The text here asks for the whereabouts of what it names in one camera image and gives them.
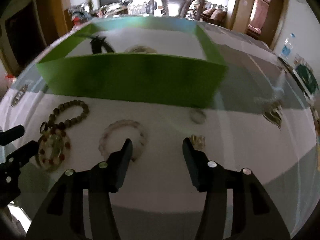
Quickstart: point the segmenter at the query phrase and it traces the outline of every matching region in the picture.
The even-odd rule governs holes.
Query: chair
[[[172,13],[175,13],[173,10],[175,10],[177,12],[177,14],[175,15],[176,17],[184,18],[187,15],[189,7],[194,0],[161,0],[161,1],[165,10],[165,15],[172,16]],[[198,1],[200,2],[200,5],[199,5],[199,10],[195,15],[196,20],[200,19],[202,8],[205,3],[204,0],[198,0]],[[150,0],[150,15],[153,15],[154,13],[153,2],[154,0]]]

